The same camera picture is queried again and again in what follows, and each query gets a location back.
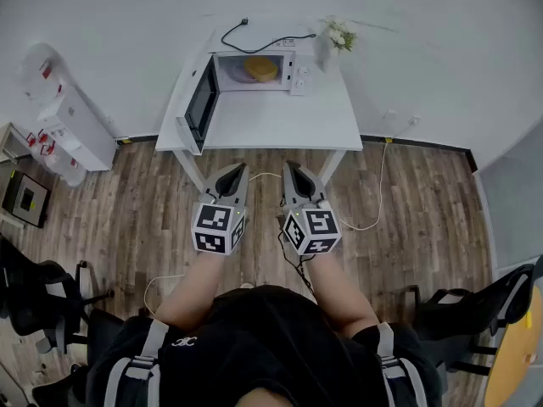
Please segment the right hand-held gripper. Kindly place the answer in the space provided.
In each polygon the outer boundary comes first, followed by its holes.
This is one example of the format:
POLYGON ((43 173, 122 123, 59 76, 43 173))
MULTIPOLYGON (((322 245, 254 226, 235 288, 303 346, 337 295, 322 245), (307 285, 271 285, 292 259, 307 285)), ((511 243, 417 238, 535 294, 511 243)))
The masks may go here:
POLYGON ((287 210, 282 227, 296 253, 330 253, 342 233, 322 180, 301 164, 287 160, 283 166, 283 196, 286 204, 301 204, 287 210))

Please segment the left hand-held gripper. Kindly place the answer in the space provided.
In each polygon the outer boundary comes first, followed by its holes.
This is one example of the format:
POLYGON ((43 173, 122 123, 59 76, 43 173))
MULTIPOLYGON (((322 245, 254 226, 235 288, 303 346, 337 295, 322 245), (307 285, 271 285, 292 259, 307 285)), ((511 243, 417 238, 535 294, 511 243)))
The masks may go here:
POLYGON ((245 232, 249 166, 223 167, 204 182, 193 206, 191 234, 200 252, 230 255, 245 232))

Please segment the white microwave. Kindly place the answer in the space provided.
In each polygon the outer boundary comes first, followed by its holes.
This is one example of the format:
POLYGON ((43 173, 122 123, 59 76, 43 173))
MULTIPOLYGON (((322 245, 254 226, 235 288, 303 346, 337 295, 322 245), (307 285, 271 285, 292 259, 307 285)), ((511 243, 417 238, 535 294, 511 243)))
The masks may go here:
POLYGON ((314 53, 298 51, 265 51, 255 54, 219 52, 206 54, 195 70, 183 76, 179 108, 174 112, 177 132, 186 149, 194 154, 202 153, 219 97, 226 92, 287 92, 305 95, 312 83, 316 68, 314 53), (276 81, 245 84, 234 81, 227 73, 233 65, 244 65, 250 56, 264 56, 279 68, 276 81))

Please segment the person's left forearm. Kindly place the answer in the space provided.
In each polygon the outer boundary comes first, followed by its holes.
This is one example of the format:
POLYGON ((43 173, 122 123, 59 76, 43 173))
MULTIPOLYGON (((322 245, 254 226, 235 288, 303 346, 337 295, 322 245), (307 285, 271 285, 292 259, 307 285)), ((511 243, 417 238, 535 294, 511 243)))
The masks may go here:
POLYGON ((198 254, 187 274, 155 311, 154 318, 183 332, 196 330, 210 312, 225 263, 224 255, 198 254))

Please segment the person's right forearm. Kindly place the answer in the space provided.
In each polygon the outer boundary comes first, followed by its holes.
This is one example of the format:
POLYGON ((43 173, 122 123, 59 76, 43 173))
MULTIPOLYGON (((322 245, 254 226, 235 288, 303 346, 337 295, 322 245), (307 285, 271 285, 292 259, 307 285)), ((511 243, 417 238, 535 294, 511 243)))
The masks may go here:
POLYGON ((317 254, 305 264, 315 299, 336 332, 353 338, 379 324, 370 302, 332 253, 317 254))

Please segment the white table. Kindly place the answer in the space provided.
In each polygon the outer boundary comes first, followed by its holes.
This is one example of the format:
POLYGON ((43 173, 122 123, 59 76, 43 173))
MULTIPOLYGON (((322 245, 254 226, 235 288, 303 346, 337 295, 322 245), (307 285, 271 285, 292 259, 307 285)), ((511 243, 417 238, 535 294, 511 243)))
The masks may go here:
POLYGON ((337 65, 323 72, 316 64, 311 87, 302 96, 278 91, 222 93, 200 154, 186 149, 174 118, 185 87, 182 78, 190 75, 206 54, 314 53, 316 36, 317 27, 311 20, 279 16, 230 20, 196 36, 172 88, 156 150, 173 153, 198 189, 203 187, 204 178, 195 159, 207 149, 324 150, 328 157, 319 176, 329 181, 346 153, 362 150, 355 114, 337 65))

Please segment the glass turntable plate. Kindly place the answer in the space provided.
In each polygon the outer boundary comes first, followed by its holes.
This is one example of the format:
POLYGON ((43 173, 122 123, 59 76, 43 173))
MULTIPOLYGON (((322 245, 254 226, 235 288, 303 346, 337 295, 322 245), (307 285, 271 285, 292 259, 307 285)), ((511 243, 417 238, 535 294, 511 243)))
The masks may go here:
POLYGON ((256 84, 256 83, 270 83, 270 82, 276 81, 278 78, 279 71, 278 71, 277 77, 274 80, 268 81, 268 82, 256 81, 253 77, 251 77, 245 71, 244 66, 241 64, 233 65, 231 68, 227 70, 227 73, 234 81, 245 83, 245 84, 256 84))

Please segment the clear glass vase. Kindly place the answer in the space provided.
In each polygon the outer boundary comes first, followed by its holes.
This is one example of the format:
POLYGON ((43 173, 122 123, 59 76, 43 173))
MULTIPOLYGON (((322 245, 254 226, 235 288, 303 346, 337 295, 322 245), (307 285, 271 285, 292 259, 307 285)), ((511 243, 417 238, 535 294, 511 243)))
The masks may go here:
POLYGON ((337 63, 336 48, 329 35, 329 30, 322 31, 313 42, 317 66, 328 72, 337 63))

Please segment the white flower bouquet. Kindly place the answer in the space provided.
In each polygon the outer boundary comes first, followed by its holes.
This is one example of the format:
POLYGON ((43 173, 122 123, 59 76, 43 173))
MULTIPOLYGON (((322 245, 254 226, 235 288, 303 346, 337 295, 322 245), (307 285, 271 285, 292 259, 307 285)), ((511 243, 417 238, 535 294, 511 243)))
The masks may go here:
POLYGON ((335 18, 325 19, 325 31, 333 46, 339 51, 351 52, 357 40, 357 34, 352 31, 347 23, 335 18))

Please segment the clear plastic bag red label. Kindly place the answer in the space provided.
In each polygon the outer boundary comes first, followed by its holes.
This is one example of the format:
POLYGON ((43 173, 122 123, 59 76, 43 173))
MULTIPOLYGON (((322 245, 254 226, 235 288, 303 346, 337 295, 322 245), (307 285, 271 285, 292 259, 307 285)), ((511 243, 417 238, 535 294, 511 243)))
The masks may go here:
POLYGON ((29 48, 20 66, 24 94, 35 103, 50 103, 69 84, 62 58, 47 43, 29 48))
POLYGON ((29 133, 25 140, 32 157, 68 186, 78 187, 83 183, 87 171, 44 130, 37 135, 29 133))

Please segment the black box device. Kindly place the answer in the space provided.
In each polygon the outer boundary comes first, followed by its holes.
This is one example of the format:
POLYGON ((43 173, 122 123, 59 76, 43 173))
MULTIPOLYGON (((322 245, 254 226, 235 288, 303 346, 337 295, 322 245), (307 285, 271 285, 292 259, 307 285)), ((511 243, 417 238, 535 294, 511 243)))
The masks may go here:
POLYGON ((16 219, 43 228, 47 219, 51 191, 26 173, 12 170, 2 208, 16 219))

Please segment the person's leg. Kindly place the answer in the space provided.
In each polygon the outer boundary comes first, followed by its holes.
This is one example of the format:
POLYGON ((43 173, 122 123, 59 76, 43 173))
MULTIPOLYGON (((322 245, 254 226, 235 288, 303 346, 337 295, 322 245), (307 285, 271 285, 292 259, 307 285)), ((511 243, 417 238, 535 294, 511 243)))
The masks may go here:
POLYGON ((257 387, 241 397, 235 407, 293 407, 293 405, 282 395, 257 387))

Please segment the black office chair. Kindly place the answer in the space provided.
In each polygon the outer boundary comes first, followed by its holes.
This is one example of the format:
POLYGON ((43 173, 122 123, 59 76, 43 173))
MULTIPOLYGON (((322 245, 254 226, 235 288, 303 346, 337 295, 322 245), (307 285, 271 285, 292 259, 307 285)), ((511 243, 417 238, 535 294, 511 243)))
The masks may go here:
POLYGON ((533 264, 521 265, 485 289, 440 289, 423 302, 417 285, 412 327, 431 363, 439 372, 465 371, 488 376, 490 368, 469 363, 474 354, 496 355, 497 349, 476 344, 479 335, 521 320, 529 310, 535 281, 543 277, 543 255, 533 264))
POLYGON ((36 264, 0 235, 0 318, 8 318, 20 336, 42 331, 44 338, 36 343, 41 354, 54 348, 66 354, 70 344, 86 344, 80 334, 81 322, 90 322, 85 308, 115 296, 110 289, 83 298, 81 271, 86 268, 81 260, 71 275, 52 260, 36 264))

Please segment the beige cabinet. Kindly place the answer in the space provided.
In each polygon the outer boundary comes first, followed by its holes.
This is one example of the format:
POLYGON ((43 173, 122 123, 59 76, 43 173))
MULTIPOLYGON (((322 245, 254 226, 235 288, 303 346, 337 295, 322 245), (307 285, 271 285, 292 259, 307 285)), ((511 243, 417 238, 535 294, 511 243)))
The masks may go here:
POLYGON ((26 139, 12 123, 0 127, 0 163, 10 161, 18 164, 20 158, 29 154, 26 139))

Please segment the yellow round table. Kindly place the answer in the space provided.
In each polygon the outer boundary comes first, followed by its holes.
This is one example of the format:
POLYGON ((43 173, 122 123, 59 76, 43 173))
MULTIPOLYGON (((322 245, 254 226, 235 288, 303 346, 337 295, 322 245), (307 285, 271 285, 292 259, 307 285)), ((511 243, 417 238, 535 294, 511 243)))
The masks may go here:
POLYGON ((484 407, 501 407, 525 377, 536 355, 541 315, 541 307, 531 305, 520 321, 506 327, 488 377, 484 407))

